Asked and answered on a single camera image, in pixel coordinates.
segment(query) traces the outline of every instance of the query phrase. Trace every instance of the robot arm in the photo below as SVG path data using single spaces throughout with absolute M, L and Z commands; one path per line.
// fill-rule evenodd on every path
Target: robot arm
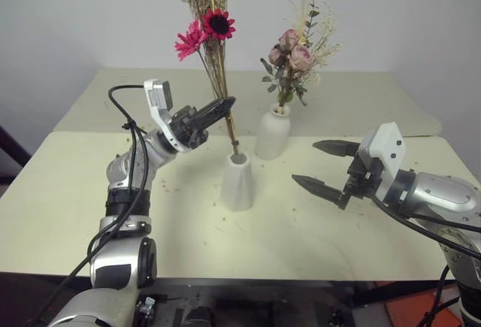
M 132 158 L 131 148 L 107 167 L 109 187 L 105 217 L 100 222 L 100 240 L 113 230 L 116 220 L 125 216 L 138 193 L 139 199 L 115 237 L 91 259 L 92 289 L 72 298 L 49 324 L 51 327 L 132 326 L 140 290 L 156 279 L 156 244 L 147 237 L 151 231 L 150 190 L 156 171 L 174 160 L 179 152 L 188 153 L 203 144 L 208 136 L 206 128 L 225 117 L 235 102 L 232 97 L 218 99 L 199 111 L 185 106 L 171 116 L 168 82 L 148 80 L 144 90 L 159 129 L 145 134 L 146 155 L 143 148 L 136 148 Z M 132 180 L 129 180 L 132 168 Z
M 481 195 L 464 180 L 399 167 L 406 153 L 395 123 L 369 131 L 362 142 L 320 141 L 313 145 L 336 156 L 352 156 L 343 191 L 324 182 L 293 175 L 296 182 L 345 209 L 349 199 L 372 198 L 400 221 L 414 218 L 439 236 L 441 250 L 461 294 L 460 308 L 467 326 L 481 325 Z

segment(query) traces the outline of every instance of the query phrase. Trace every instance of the dried flower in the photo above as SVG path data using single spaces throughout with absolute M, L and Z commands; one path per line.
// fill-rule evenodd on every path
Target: dried flower
M 302 45 L 296 45 L 289 57 L 289 64 L 294 70 L 303 71 L 311 68 L 313 66 L 313 58 L 309 49 Z
M 207 40 L 208 35 L 200 27 L 198 20 L 192 22 L 189 25 L 186 36 L 182 34 L 177 34 L 177 37 L 182 41 L 182 43 L 175 43 L 175 50 L 179 53 L 177 56 L 179 60 L 182 61 L 197 50 L 200 49 L 202 43 Z
M 234 19 L 228 18 L 228 11 L 209 9 L 204 15 L 205 32 L 220 40 L 232 38 L 232 33 L 235 32 L 235 28 L 231 26 L 233 23 Z
M 283 52 L 280 51 L 279 47 L 276 45 L 269 53 L 269 62 L 271 62 L 272 65 L 278 66 L 280 64 L 282 56 Z
M 299 41 L 299 34 L 294 29 L 289 29 L 279 38 L 279 45 L 284 50 L 292 50 Z

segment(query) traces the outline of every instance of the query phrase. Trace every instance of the orange floor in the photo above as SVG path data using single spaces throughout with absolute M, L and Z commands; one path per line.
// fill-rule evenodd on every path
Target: orange floor
M 416 327 L 425 313 L 431 309 L 433 300 L 433 293 L 427 292 L 386 303 L 393 327 Z M 433 327 L 458 327 L 461 321 L 447 308 L 436 315 L 432 325 Z

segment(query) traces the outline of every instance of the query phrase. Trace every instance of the black cable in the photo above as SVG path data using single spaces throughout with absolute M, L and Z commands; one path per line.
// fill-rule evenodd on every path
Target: black cable
M 444 244 L 450 248 L 453 248 L 454 250 L 457 250 L 461 253 L 464 253 L 466 254 L 467 256 L 470 256 L 470 257 L 474 257 L 476 259 L 480 259 L 481 260 L 481 254 L 478 253 L 478 252 L 474 252 L 473 250 L 470 250 L 469 248 L 466 248 L 466 247 L 463 247 L 462 245 L 460 244 L 457 244 L 455 242 L 452 242 L 450 241 L 449 239 L 445 239 L 443 237 L 440 237 L 439 235 L 436 235 L 435 233 L 427 230 L 427 229 L 424 229 L 423 227 L 420 227 L 412 222 L 409 222 L 407 220 L 405 220 L 403 217 L 401 216 L 398 216 L 395 212 L 393 212 L 392 210 L 390 210 L 388 207 L 386 207 L 384 205 L 384 203 L 382 203 L 377 197 L 376 197 L 376 193 L 373 192 L 373 191 L 370 191 L 369 192 L 369 195 L 368 195 L 369 198 L 371 198 L 374 202 L 374 204 L 380 209 L 382 210 L 384 213 L 386 213 L 388 216 L 390 216 L 392 219 L 394 219 L 395 221 L 399 222 L 400 224 L 406 226 L 407 228 L 410 228 L 412 229 L 413 231 L 416 231 L 422 235 L 424 235 L 425 237 L 428 237 L 432 240 L 435 240 L 436 242 L 438 243 L 441 243 L 441 244 Z
M 134 167 L 135 167 L 135 154 L 137 153 L 137 138 L 135 137 L 135 130 L 133 124 L 129 125 L 130 134 L 132 135 L 132 151 L 130 155 L 130 166 L 129 166 L 129 184 L 127 190 L 129 191 L 129 196 L 132 193 L 132 181 L 134 179 Z
M 449 306 L 452 306 L 453 304 L 455 303 L 458 303 L 459 301 L 459 297 L 456 297 L 456 298 L 453 298 L 453 299 L 450 299 L 449 301 L 447 302 L 444 302 L 441 306 L 439 306 L 438 308 L 436 308 L 433 312 L 433 319 L 436 318 L 436 315 L 441 312 L 442 310 L 445 310 L 447 309 Z M 431 315 L 429 314 L 426 314 L 423 319 L 421 319 L 421 322 L 418 323 L 417 327 L 423 327 L 426 322 L 428 321 L 428 318 L 430 317 Z
M 417 218 L 418 220 L 427 220 L 428 222 L 441 224 L 443 226 L 449 226 L 457 229 L 464 229 L 466 231 L 481 233 L 481 227 L 469 226 L 468 224 L 464 223 L 450 222 L 449 220 L 440 220 L 439 218 L 435 218 L 433 216 L 424 216 L 422 214 L 413 214 L 411 217 Z
M 120 85 L 120 86 L 114 86 L 109 89 L 108 91 L 108 98 L 112 102 L 113 105 L 119 109 L 119 111 L 123 114 L 123 116 L 127 119 L 127 123 L 123 126 L 124 129 L 129 129 L 131 136 L 132 136 L 132 154 L 130 156 L 130 169 L 129 169 L 129 185 L 127 186 L 127 189 L 129 191 L 129 195 L 131 195 L 132 192 L 132 181 L 134 179 L 134 167 L 135 167 L 135 155 L 137 153 L 137 138 L 135 137 L 135 129 L 134 126 L 136 126 L 134 119 L 130 116 L 130 114 L 124 109 L 122 105 L 114 98 L 113 92 L 116 90 L 120 89 L 143 89 L 144 87 L 142 85 Z M 110 228 L 115 226 L 118 222 L 117 220 L 122 216 L 122 214 L 117 217 L 115 220 L 110 222 L 108 225 L 106 225 L 103 229 L 97 232 L 97 234 L 90 240 L 89 245 L 87 246 L 87 255 L 92 252 L 92 248 L 95 244 L 95 242 Z
M 127 118 L 129 123 L 132 124 L 132 128 L 135 130 L 135 134 L 138 136 L 139 141 L 141 142 L 142 153 L 144 155 L 144 173 L 142 175 L 141 185 L 139 186 L 139 190 L 135 194 L 135 198 L 130 204 L 128 210 L 122 216 L 119 216 L 116 221 L 112 222 L 111 224 L 115 223 L 116 225 L 113 227 L 112 231 L 106 235 L 105 238 L 100 240 L 98 246 L 93 249 L 84 259 L 82 262 L 79 263 L 77 267 L 66 277 L 64 280 L 57 286 L 55 292 L 48 298 L 48 300 L 43 304 L 42 308 L 37 312 L 34 318 L 30 319 L 30 326 L 33 326 L 37 321 L 41 319 L 44 315 L 45 311 L 48 307 L 57 299 L 60 292 L 74 279 L 74 277 L 81 271 L 81 269 L 88 263 L 90 260 L 101 250 L 107 242 L 113 239 L 116 236 L 116 233 L 122 227 L 123 223 L 129 218 L 129 214 L 134 210 L 135 206 L 137 205 L 147 183 L 147 176 L 149 173 L 149 156 L 147 154 L 147 146 L 145 144 L 144 136 L 142 135 L 140 129 L 135 124 L 135 121 L 130 117 L 129 113 L 113 98 L 112 92 L 118 89 L 128 89 L 128 88 L 143 88 L 142 86 L 115 86 L 111 88 L 108 92 L 109 99 L 113 102 L 113 104 L 120 110 L 120 112 Z
M 129 191 L 129 195 L 132 192 L 132 180 L 134 179 L 134 164 L 135 164 L 135 154 L 137 153 L 137 137 L 135 135 L 135 129 L 129 126 L 130 132 L 132 134 L 132 155 L 130 157 L 130 169 L 129 169 L 129 185 L 127 186 L 127 190 Z M 89 246 L 87 247 L 87 255 L 92 252 L 93 245 L 95 242 L 110 228 L 117 224 L 118 217 L 106 225 L 103 229 L 98 231 L 98 233 L 90 240 Z
M 439 301 L 441 300 L 441 295 L 443 294 L 443 288 L 444 288 L 444 281 L 446 280 L 446 275 L 449 272 L 449 266 L 447 265 L 443 269 L 443 273 L 441 273 L 441 277 L 439 279 L 439 283 L 437 284 L 437 291 L 436 295 L 434 297 L 433 305 L 431 307 L 431 310 L 429 311 L 428 315 L 429 318 L 427 319 L 426 326 L 431 327 L 433 321 L 434 321 L 434 311 L 436 308 L 439 306 Z

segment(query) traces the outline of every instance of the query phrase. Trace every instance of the flower vase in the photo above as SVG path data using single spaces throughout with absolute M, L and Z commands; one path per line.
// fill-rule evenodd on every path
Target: flower vase
M 232 211 L 252 207 L 254 182 L 250 158 L 247 154 L 231 154 L 227 158 L 220 198 L 222 203 Z
M 275 159 L 282 154 L 286 148 L 291 130 L 291 112 L 289 106 L 272 104 L 269 111 L 264 114 L 259 125 L 256 140 L 256 154 L 264 160 Z

